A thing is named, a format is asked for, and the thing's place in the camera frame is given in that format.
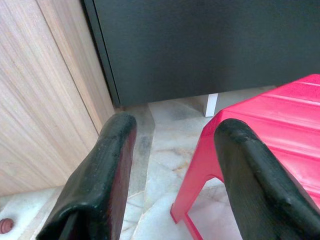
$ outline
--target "wooden cabinet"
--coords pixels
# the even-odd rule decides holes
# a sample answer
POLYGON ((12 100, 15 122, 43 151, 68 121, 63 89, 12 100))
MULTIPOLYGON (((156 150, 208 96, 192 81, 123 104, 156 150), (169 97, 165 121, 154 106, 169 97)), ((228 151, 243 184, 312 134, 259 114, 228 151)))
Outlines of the wooden cabinet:
POLYGON ((79 0, 0 1, 0 195, 63 185, 114 113, 79 0))

